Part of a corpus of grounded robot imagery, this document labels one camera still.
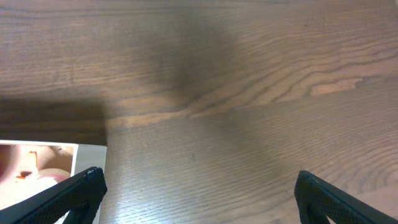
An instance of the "wooden table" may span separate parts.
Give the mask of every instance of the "wooden table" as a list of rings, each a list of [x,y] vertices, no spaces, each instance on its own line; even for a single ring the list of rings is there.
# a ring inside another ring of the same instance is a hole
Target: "wooden table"
[[[108,144],[101,223],[398,216],[393,0],[0,1],[0,138]]]

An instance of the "wood grain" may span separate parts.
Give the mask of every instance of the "wood grain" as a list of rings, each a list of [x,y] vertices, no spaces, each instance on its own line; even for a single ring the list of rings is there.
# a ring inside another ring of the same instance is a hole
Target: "wood grain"
[[[393,217],[393,0],[0,0],[0,138],[106,144],[101,223],[298,223],[307,169]]]
[[[115,132],[102,221],[298,223],[302,169],[352,195],[396,194],[398,85],[382,87]],[[362,199],[398,215],[393,199]]]
[[[397,80],[392,0],[2,0],[0,13],[0,95],[95,101],[111,126]]]

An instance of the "wooden surface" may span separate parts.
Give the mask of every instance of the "wooden surface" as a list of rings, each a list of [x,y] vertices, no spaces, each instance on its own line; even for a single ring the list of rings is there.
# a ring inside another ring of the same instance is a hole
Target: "wooden surface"
[[[0,138],[108,144],[101,223],[398,216],[394,0],[0,0]]]

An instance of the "textured grip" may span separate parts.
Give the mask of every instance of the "textured grip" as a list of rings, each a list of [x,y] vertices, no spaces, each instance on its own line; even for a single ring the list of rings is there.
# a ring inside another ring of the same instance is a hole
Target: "textured grip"
[[[1,223],[92,223],[107,191],[103,170],[91,167],[43,192],[0,211]]]
[[[398,224],[398,221],[359,201],[317,176],[300,171],[294,195],[303,224]]]

